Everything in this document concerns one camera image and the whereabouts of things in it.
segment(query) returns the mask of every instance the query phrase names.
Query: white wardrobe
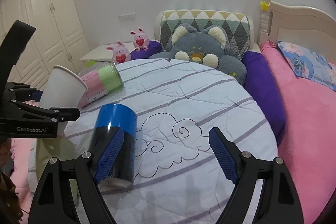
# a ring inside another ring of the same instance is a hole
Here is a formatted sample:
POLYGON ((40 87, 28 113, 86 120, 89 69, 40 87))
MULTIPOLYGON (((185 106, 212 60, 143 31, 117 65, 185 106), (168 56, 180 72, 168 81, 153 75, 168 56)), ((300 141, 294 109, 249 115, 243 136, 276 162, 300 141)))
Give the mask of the white wardrobe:
POLYGON ((9 81, 43 89, 54 65, 81 71, 90 48, 74 0, 0 0, 0 6, 0 42, 17 19, 36 28, 9 81))

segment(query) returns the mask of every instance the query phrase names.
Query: orange nose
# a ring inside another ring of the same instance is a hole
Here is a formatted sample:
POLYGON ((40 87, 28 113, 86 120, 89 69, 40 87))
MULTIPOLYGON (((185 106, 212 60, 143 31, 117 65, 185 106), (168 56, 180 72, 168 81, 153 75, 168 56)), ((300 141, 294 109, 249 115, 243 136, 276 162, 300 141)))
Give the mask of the orange nose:
POLYGON ((192 54, 190 59, 193 62, 201 62, 203 60, 203 56, 201 54, 192 54))

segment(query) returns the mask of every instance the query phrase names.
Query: metal bolt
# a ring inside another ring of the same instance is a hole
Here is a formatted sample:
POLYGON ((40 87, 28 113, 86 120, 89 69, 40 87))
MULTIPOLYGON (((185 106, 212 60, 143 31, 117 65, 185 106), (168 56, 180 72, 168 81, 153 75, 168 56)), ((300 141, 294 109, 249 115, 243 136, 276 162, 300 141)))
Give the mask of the metal bolt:
POLYGON ((243 151, 242 155, 243 155, 244 158, 250 158, 252 156, 251 153, 248 152, 248 151, 243 151))
POLYGON ((50 164, 55 164, 57 162, 57 158, 51 158, 50 160, 49 160, 49 163, 50 164))
POLYGON ((82 154, 82 157, 83 157, 84 159, 88 159, 88 158, 91 157, 91 153, 90 153, 90 152, 84 152, 84 153, 82 154))
POLYGON ((278 163, 278 164, 283 164, 284 160, 282 158, 275 158, 275 162, 278 163))

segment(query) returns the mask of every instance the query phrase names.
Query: stuffed animal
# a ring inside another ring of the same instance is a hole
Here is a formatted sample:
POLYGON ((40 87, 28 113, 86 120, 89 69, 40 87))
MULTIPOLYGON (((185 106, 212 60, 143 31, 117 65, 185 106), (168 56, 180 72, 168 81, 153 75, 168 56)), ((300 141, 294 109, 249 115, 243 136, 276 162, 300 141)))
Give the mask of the stuffed animal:
POLYGON ((190 24, 176 28, 167 45, 167 52, 150 58, 168 58, 196 62, 233 76, 241 85, 246 79, 245 65, 231 52, 227 34, 223 28, 210 26, 198 32, 190 24))
POLYGON ((116 46, 114 47, 109 46, 106 49, 109 51, 113 51, 112 60, 115 64, 124 63, 132 59, 131 54, 129 53, 128 49, 120 41, 117 41, 116 46))
POLYGON ((141 28, 138 28, 138 30, 138 32, 130 32, 130 34, 134 35, 133 45, 135 50, 138 52, 141 48, 143 48, 144 51, 147 51, 150 43, 149 38, 141 28))

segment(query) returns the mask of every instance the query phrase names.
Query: pink rabbit figurine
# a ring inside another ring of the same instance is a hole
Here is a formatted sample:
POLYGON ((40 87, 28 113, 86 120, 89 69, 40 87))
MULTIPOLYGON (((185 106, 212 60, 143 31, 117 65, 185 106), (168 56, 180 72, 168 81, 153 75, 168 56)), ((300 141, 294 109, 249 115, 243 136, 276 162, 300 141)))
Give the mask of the pink rabbit figurine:
POLYGON ((130 32, 130 34, 134 35, 133 46, 137 52, 140 51, 141 48, 143 48, 144 51, 147 51, 149 46, 149 38, 141 28, 138 28, 138 30, 139 32, 130 32))
POLYGON ((115 47, 109 46, 106 49, 109 51, 113 51, 112 60, 114 61, 115 64, 124 63, 132 59, 128 49, 120 41, 117 41, 117 45, 115 47))

